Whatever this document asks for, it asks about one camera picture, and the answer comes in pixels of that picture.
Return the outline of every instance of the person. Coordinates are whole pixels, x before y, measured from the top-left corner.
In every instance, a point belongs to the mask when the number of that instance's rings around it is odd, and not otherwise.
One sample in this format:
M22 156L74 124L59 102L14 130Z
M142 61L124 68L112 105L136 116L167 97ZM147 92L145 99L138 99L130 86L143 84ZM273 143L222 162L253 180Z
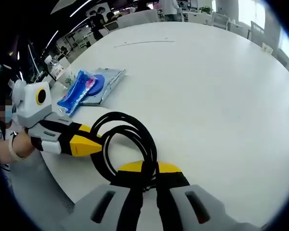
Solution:
M133 6L131 6L131 7L130 7L130 13L135 13L135 11L136 11L136 8L133 7Z
M111 22L113 22L113 21L116 21L116 19L117 19L116 16L115 16L115 14L112 13L112 12L108 12L108 13L106 14L106 18L108 19L107 22L106 22L106 24L111 23Z
M108 12L106 14L106 17L108 19L106 24L108 24L108 23L111 23L113 21L116 21L119 17L122 17L122 13L114 14L113 12Z
M104 20L104 17L103 17L103 13L105 13L105 8L104 7L99 7L97 9L97 13L95 16L93 16L93 24L94 24L94 27L92 29L93 31L93 36L95 38L96 41L100 40L103 35L101 34L101 32L99 32L100 29L103 29L103 25L105 24L105 20Z
M0 167L12 191L9 164L30 156L35 148L26 131L18 125L16 114L13 114L9 74L9 70L0 65Z
M176 22L178 6L177 0L159 0L159 7L163 9L166 22Z
M139 0L138 5L137 5L137 10L135 12L146 11L146 10L150 10L150 8L146 5L146 1Z
M67 48L66 48L65 46L62 46L62 47L60 48L60 52L63 53L63 54L67 54L67 53L68 53L68 50L67 50Z
M87 21L87 24L91 28L92 31L93 31L93 27L94 27L94 17L95 16L96 16L95 10L89 12L89 20Z

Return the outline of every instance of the coiled black cable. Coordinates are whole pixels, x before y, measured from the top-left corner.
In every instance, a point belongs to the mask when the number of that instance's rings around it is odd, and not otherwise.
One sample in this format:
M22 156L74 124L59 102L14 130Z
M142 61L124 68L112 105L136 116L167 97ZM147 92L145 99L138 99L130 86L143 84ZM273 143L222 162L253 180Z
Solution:
M91 135L96 137L101 126L110 121L124 121L132 126L119 125L105 132L101 136L100 139L103 147L102 148L103 159L101 159L101 155L98 156L96 154L92 154L91 159L95 167L102 174L103 177L105 177L109 181L112 181L117 171L113 168L113 166L110 163L108 156L108 146L110 140L115 134L124 135L137 145L137 147L139 148L144 157L144 162L146 166L149 166L148 175L151 178L151 181L148 185L146 185L145 190L153 188L155 184L154 171L157 162L157 149L151 134L146 129L146 127L136 118L122 112L110 112L101 116L93 124L90 131Z

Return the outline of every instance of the human arm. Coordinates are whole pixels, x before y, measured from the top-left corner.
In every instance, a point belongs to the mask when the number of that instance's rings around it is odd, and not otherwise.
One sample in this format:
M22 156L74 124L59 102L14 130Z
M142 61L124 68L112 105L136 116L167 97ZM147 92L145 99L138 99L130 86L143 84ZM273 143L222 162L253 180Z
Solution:
M179 9L180 8L178 3L177 3L177 0L172 0L172 4L173 4L175 9Z
M33 151L34 147L31 144L31 138L25 133L24 130L14 138L12 149L21 158L28 157ZM15 162L9 150L9 140L0 141L0 163L9 164Z
M123 13L117 13L114 16L112 16L112 19L117 20L119 17L123 16Z

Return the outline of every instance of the yellow circle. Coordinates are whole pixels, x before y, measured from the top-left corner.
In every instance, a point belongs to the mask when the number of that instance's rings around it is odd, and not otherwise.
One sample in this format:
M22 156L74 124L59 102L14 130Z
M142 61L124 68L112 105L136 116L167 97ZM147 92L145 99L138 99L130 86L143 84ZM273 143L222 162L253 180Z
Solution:
M44 101L45 101L45 99L44 99L43 102L40 102L40 101L39 101L39 93L40 93L41 90L45 90L45 89L44 89L44 88L40 88L40 89L38 90L36 96L35 96L35 99L36 99L36 102L37 102L38 105L42 105L42 104L44 103Z

